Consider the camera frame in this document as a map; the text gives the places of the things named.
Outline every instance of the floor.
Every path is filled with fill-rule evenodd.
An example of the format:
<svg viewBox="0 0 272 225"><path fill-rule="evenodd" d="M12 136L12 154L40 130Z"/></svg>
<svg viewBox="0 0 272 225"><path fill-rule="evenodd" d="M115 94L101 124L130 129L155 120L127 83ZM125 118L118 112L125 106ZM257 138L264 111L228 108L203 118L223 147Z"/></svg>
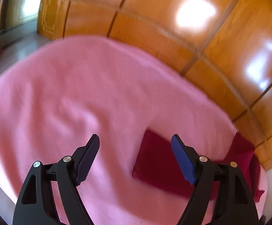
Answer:
<svg viewBox="0 0 272 225"><path fill-rule="evenodd" d="M48 39L34 32L7 46L0 55L0 75L17 61L25 58L48 42ZM15 204L0 188L0 215L8 225L12 224L14 208Z"/></svg>
<svg viewBox="0 0 272 225"><path fill-rule="evenodd" d="M5 47L13 41L23 38L35 31L37 31L37 20L32 20L24 23L23 25L15 27L1 35L2 46Z"/></svg>

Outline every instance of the metal screw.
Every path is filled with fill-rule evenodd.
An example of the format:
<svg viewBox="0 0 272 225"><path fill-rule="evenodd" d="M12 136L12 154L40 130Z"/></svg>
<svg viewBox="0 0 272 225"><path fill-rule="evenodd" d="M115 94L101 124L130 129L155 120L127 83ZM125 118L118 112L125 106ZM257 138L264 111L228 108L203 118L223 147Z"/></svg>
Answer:
<svg viewBox="0 0 272 225"><path fill-rule="evenodd" d="M40 162L37 161L33 163L33 167L39 167L39 166L40 166Z"/></svg>
<svg viewBox="0 0 272 225"><path fill-rule="evenodd" d="M201 157L199 157L199 160L200 160L201 162L207 162L207 161L208 161L208 158L205 157L205 156L201 156Z"/></svg>
<svg viewBox="0 0 272 225"><path fill-rule="evenodd" d="M64 162L69 162L72 158L70 156L66 156L63 158Z"/></svg>
<svg viewBox="0 0 272 225"><path fill-rule="evenodd" d="M231 166L232 166L232 167L237 167L238 164L237 164L236 162L231 162Z"/></svg>

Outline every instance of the pink blanket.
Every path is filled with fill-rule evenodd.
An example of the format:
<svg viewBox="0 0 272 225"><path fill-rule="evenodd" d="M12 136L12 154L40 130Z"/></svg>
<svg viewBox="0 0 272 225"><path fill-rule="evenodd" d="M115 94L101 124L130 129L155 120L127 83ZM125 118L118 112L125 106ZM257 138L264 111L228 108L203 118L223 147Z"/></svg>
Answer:
<svg viewBox="0 0 272 225"><path fill-rule="evenodd" d="M95 36L50 43L0 77L0 187L16 202L34 161L57 162L96 133L101 147L78 187L93 222L176 224L188 200L131 175L147 128L167 139L177 133L214 160L227 154L236 133L204 93L140 49ZM259 189L260 216L263 169ZM56 204L66 222L59 197Z"/></svg>

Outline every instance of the wooden door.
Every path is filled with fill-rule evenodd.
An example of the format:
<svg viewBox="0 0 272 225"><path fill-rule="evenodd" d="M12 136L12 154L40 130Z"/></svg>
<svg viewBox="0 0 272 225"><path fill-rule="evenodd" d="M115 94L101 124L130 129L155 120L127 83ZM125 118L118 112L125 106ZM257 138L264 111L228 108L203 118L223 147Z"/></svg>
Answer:
<svg viewBox="0 0 272 225"><path fill-rule="evenodd" d="M41 0L38 15L38 34L52 40L55 30L56 17L63 0Z"/></svg>

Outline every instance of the pink bed sheet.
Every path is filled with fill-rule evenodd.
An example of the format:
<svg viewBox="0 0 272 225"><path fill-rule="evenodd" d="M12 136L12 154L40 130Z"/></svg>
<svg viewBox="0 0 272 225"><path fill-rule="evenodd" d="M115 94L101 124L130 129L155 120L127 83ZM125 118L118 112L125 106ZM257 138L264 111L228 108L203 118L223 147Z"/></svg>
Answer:
<svg viewBox="0 0 272 225"><path fill-rule="evenodd" d="M177 133L214 160L227 154L236 133L203 92L138 48L98 36L52 42L0 77L0 187L16 202L34 161L57 162L96 133L101 147L78 187L94 223L176 224L188 200L131 174L147 128L166 139ZM260 216L263 169L259 187L265 190Z"/></svg>

